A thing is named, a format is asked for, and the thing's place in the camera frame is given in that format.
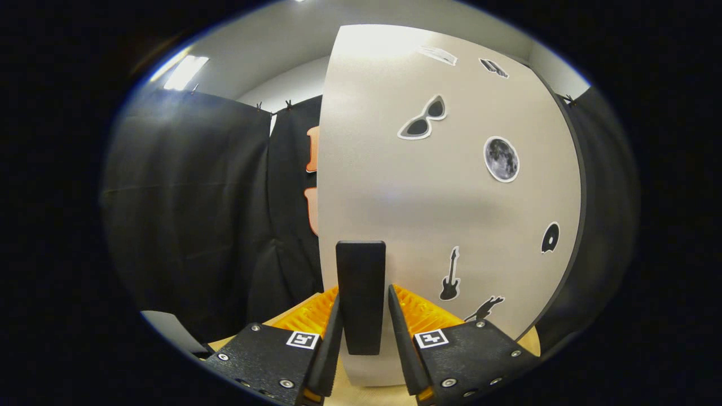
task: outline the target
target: black fabric backdrop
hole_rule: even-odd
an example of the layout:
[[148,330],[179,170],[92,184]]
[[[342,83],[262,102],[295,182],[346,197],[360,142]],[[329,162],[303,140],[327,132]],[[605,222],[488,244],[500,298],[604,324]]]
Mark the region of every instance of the black fabric backdrop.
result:
[[[249,313],[265,321],[286,311],[314,292],[323,292],[318,237],[310,229],[303,191],[316,187],[316,174],[306,172],[310,159],[307,131],[318,125],[321,96],[277,112],[269,140],[268,200],[271,247],[280,273],[258,271],[249,296]],[[267,296],[268,292],[278,292]]]
[[270,119],[158,90],[127,108],[109,149],[101,205],[115,267],[139,310],[175,314],[202,342],[257,319],[250,291],[282,293],[252,278],[280,273],[267,215]]
[[586,175],[586,216],[574,265],[537,322],[541,351],[586,328],[617,290],[634,254],[640,179],[621,123],[595,87],[561,100],[577,134]]

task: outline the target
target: wooden table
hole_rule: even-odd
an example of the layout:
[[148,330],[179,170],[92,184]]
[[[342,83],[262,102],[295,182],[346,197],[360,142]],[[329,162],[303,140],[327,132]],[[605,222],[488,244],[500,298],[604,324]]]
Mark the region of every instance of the wooden table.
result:
[[[272,325],[276,321],[279,321],[282,317],[288,313],[296,310],[303,306],[307,301],[315,298],[319,293],[314,294],[302,303],[286,310],[282,314],[266,321],[265,325]],[[208,344],[213,351],[218,351],[224,345],[228,344],[234,336],[211,342]],[[541,346],[539,344],[539,336],[536,333],[535,328],[531,328],[529,333],[524,335],[519,341],[519,345],[526,348],[530,353],[539,356],[541,353]],[[395,386],[353,386],[349,381],[349,377],[346,375],[346,371],[339,357],[339,362],[336,367],[336,377],[334,379],[334,390],[330,397],[327,397],[324,401],[326,406],[356,406],[356,405],[377,405],[377,406],[415,406],[416,399],[413,396],[409,396],[406,391],[405,385]]]

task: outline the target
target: white panel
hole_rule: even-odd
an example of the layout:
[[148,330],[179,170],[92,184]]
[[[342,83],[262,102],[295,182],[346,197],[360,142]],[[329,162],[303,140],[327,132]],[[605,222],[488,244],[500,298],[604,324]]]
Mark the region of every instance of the white panel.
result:
[[[442,48],[455,66],[417,52]],[[508,77],[490,72],[479,58]],[[418,140],[397,133],[442,95],[446,116]],[[575,147],[560,109],[524,65],[488,48],[408,27],[355,25],[336,37],[324,85],[318,151],[318,231],[325,288],[338,282],[340,240],[386,242],[386,279],[465,319],[491,296],[487,317],[517,339],[567,268],[580,214]],[[496,180],[484,162],[493,136],[509,140],[519,171]],[[553,252],[544,232],[560,224]],[[440,300],[459,247],[459,294]],[[352,384],[402,384],[388,310],[381,355],[351,357]]]

